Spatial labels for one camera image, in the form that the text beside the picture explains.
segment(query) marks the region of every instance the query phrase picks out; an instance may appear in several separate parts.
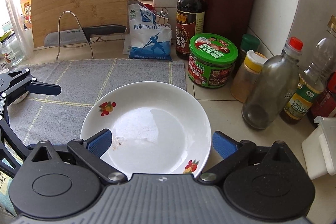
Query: sauce can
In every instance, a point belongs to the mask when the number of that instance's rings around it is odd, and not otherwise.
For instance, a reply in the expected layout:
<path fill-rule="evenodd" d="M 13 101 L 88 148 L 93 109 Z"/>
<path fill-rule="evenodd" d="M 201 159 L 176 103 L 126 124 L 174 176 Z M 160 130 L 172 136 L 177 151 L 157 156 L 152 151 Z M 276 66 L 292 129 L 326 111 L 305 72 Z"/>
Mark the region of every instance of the sauce can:
<path fill-rule="evenodd" d="M 188 76 L 207 88 L 224 86 L 238 57 L 237 47 L 225 37 L 200 33 L 190 39 Z"/>

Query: knife handle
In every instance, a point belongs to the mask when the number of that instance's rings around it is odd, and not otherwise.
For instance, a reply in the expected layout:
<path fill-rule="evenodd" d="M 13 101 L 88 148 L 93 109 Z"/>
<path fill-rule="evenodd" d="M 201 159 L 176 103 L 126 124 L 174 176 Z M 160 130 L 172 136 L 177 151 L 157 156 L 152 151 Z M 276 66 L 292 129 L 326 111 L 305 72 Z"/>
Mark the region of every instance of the knife handle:
<path fill-rule="evenodd" d="M 86 39 L 90 42 L 90 37 L 92 34 L 95 35 L 110 35 L 114 33 L 124 34 L 126 27 L 122 25 L 104 25 L 104 26 L 94 26 L 94 27 L 84 27 L 82 28 Z"/>

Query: white plate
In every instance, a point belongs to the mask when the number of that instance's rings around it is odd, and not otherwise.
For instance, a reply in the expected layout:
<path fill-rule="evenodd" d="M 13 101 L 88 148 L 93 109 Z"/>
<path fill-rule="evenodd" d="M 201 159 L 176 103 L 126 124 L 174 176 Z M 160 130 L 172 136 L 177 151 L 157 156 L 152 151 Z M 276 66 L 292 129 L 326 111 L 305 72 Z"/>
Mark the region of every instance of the white plate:
<path fill-rule="evenodd" d="M 89 111 L 81 138 L 104 128 L 113 140 L 101 159 L 128 179 L 133 173 L 197 177 L 209 157 L 211 128 L 204 109 L 170 84 L 138 82 L 111 91 Z"/>

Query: red bottle cap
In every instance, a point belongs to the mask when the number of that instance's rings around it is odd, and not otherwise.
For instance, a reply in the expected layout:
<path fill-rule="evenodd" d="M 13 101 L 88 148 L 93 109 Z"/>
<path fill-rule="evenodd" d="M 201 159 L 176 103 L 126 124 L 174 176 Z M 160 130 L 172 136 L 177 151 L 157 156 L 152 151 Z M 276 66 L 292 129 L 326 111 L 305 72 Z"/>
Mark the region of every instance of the red bottle cap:
<path fill-rule="evenodd" d="M 302 47 L 303 47 L 303 42 L 296 38 L 296 37 L 291 37 L 291 39 L 289 40 L 289 45 L 296 49 L 297 51 L 301 52 Z"/>
<path fill-rule="evenodd" d="M 332 93 L 336 93 L 336 73 L 334 73 L 330 78 L 327 89 Z"/>

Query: chef knife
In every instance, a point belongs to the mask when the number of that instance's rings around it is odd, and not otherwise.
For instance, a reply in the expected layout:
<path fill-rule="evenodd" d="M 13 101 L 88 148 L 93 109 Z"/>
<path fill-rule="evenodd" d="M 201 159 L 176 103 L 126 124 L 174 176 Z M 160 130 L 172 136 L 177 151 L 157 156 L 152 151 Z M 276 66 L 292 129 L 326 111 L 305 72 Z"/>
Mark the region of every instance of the chef knife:
<path fill-rule="evenodd" d="M 126 27 L 122 25 L 103 25 L 94 27 L 83 27 L 83 32 L 81 29 L 66 30 L 60 32 L 60 44 L 69 45 L 76 43 L 84 43 L 85 37 L 90 41 L 91 35 L 110 35 L 114 33 L 125 33 Z M 58 46 L 58 32 L 52 32 L 48 34 L 44 39 L 44 46 Z"/>

